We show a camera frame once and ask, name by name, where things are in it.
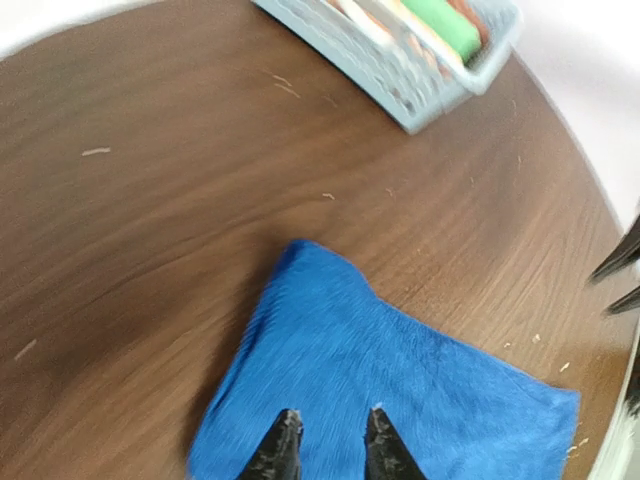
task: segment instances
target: blue cloth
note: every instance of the blue cloth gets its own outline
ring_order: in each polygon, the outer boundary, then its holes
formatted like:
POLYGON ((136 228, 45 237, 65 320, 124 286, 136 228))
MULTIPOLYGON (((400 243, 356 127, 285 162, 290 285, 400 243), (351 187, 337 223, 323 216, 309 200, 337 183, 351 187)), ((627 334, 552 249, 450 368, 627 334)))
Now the blue cloth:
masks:
POLYGON ((278 412, 293 408, 304 422, 302 478, 362 480, 376 404, 429 480, 553 480, 579 395, 417 322, 342 257, 295 241, 205 414, 188 470, 196 480, 235 479, 278 412))

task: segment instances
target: green sponge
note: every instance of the green sponge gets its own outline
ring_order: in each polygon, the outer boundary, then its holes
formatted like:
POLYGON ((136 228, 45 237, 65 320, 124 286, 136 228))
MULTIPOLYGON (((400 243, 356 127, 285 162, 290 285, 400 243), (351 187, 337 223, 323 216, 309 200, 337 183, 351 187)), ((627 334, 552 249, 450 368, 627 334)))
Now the green sponge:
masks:
POLYGON ((431 27, 463 62, 480 50, 478 29, 446 0, 401 0, 405 7, 431 27))

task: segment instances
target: wooden table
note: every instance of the wooden table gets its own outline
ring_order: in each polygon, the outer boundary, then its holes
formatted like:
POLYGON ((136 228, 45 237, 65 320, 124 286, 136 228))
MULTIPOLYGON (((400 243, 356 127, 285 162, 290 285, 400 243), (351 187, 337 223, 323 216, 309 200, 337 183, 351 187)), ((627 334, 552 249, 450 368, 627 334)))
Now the wooden table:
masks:
POLYGON ((618 235, 517 61, 409 137, 248 2, 165 3, 1 63, 0 132, 1 478, 183 478, 296 237, 432 327, 580 390, 589 442, 566 478, 586 478, 635 324, 600 312, 632 282, 585 287, 618 235))

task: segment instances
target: round wooden table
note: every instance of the round wooden table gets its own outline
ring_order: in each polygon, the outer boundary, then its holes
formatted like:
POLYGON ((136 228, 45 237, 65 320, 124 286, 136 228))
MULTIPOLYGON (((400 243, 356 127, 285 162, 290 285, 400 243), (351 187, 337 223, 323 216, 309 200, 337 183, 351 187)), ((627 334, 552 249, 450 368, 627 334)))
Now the round wooden table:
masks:
POLYGON ((586 478, 636 320, 600 312, 632 281, 585 287, 618 234, 517 61, 409 137, 248 1, 164 3, 1 63, 0 132, 0 477, 183 478, 304 237, 410 315, 580 390, 589 442, 565 478, 586 478))

